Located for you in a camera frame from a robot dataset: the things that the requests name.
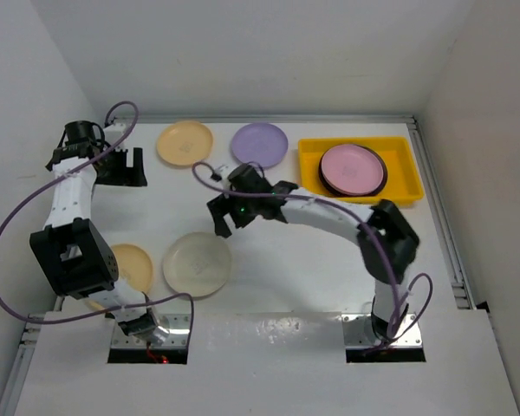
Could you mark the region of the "cream plate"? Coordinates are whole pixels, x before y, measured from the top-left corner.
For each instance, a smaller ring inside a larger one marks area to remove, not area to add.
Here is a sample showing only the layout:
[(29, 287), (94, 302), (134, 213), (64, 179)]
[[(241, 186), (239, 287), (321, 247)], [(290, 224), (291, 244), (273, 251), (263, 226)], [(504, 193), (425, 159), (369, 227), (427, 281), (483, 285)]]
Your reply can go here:
[(174, 292), (195, 298), (208, 297), (222, 289), (231, 278), (232, 254), (228, 244), (212, 233), (193, 232), (169, 246), (162, 271)]

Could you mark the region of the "orange plate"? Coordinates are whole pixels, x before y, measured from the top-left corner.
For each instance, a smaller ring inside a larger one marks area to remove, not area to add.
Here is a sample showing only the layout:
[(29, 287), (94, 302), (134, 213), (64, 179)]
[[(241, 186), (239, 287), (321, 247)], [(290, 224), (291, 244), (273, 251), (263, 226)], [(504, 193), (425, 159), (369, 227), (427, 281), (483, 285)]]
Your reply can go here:
[(154, 283), (153, 261), (148, 253), (134, 244), (111, 246), (120, 278), (133, 289), (148, 294)]
[(213, 134), (206, 125), (195, 120), (182, 120), (160, 134), (156, 150), (168, 165), (189, 167), (209, 157), (213, 141)]

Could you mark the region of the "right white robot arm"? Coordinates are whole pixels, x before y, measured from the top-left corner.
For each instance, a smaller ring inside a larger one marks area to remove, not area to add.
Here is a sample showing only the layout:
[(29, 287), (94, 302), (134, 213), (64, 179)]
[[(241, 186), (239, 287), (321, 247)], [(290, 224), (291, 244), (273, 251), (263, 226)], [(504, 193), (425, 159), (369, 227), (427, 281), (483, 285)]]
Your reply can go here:
[(367, 273), (375, 280), (370, 320), (373, 332), (389, 343), (408, 310), (406, 272), (419, 248), (419, 237), (395, 203), (344, 203), (279, 181), (272, 185), (252, 163), (210, 170), (205, 186), (219, 194), (207, 207), (217, 236), (228, 238), (256, 218), (298, 224), (342, 237), (359, 248)]

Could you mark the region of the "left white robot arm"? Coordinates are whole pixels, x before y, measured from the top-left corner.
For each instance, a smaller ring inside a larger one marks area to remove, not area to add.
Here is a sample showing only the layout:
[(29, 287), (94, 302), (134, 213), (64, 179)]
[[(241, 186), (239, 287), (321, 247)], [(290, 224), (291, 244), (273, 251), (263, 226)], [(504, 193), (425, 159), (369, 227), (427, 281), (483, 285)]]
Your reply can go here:
[(30, 248), (57, 295), (94, 302), (124, 335), (158, 346), (165, 338), (147, 295), (121, 277), (112, 249), (91, 221), (97, 185), (147, 185), (142, 151), (114, 150), (104, 130), (87, 120), (69, 122), (63, 137), (47, 165), (59, 181), (50, 214), (43, 229), (30, 235)]

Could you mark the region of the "yellow plastic bin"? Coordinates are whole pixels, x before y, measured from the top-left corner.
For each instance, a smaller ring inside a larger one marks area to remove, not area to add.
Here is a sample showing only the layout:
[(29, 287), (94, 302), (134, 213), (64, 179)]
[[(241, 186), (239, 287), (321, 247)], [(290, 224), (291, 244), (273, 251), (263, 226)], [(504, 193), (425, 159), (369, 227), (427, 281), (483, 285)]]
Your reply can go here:
[[(403, 137), (316, 138), (298, 141), (301, 186), (328, 198), (375, 205), (381, 199), (409, 205), (424, 196), (407, 140)], [(337, 197), (322, 185), (318, 170), (343, 193), (373, 190), (387, 170), (385, 188), (371, 197)]]

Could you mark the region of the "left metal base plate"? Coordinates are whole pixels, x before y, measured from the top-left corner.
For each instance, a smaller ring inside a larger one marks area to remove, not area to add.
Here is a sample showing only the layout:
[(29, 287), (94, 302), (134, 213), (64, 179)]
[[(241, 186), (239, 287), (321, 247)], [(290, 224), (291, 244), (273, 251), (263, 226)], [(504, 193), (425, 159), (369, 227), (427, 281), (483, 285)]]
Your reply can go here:
[(129, 350), (145, 349), (147, 344), (151, 349), (185, 349), (190, 334), (191, 318), (183, 314), (162, 314), (157, 318), (154, 331), (145, 338), (127, 336), (115, 326), (111, 342), (111, 349)]

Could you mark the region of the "metal base plate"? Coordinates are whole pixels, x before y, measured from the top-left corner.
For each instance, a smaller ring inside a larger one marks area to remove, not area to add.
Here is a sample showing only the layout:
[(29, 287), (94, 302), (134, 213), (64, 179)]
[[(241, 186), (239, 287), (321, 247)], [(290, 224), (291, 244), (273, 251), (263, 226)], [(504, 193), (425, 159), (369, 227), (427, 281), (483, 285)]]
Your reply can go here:
[[(347, 349), (363, 350), (376, 348), (384, 341), (373, 330), (370, 315), (368, 314), (342, 314), (341, 325), (343, 330), (344, 345)], [(407, 314), (398, 332), (389, 343), (391, 348), (414, 349), (422, 348), (423, 341), (419, 324), (415, 314)]]
[(147, 344), (151, 349), (185, 349), (190, 334), (191, 318), (183, 314), (162, 314), (157, 318), (154, 331), (145, 338), (127, 336), (115, 326), (111, 342), (111, 349), (129, 350), (145, 349)]

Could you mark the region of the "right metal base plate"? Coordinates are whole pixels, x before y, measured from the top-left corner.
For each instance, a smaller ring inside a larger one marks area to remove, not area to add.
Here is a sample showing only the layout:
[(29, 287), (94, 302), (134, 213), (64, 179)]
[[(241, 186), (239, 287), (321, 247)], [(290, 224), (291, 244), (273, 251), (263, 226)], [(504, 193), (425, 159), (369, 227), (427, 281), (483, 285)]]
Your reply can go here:
[[(370, 315), (368, 314), (342, 314), (341, 325), (343, 330), (344, 345), (347, 349), (363, 350), (376, 348), (384, 341), (373, 330)], [(419, 324), (415, 314), (407, 314), (398, 332), (389, 343), (391, 348), (414, 349), (422, 348), (423, 341)]]

